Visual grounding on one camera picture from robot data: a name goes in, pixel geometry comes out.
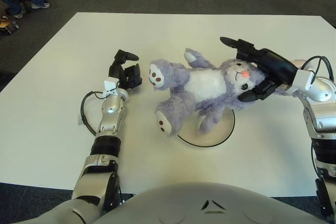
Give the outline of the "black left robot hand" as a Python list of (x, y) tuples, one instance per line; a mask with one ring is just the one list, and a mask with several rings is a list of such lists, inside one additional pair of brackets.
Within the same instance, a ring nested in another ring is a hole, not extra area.
[(119, 88), (128, 90), (134, 89), (142, 84), (139, 64), (123, 69), (122, 65), (126, 61), (138, 61), (139, 57), (127, 51), (119, 49), (114, 57), (114, 61), (109, 68), (109, 77), (119, 80)]

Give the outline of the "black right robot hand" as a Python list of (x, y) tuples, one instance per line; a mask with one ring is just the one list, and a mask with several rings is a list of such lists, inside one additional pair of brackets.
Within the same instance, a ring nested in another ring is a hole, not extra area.
[(237, 59), (255, 63), (257, 68), (267, 75), (267, 78), (252, 90), (240, 94), (238, 96), (239, 101), (264, 100), (273, 94), (280, 85), (291, 85), (293, 83), (298, 68), (284, 57), (267, 48), (258, 50), (253, 44), (242, 39), (234, 40), (221, 37), (220, 41), (231, 48), (237, 49)]

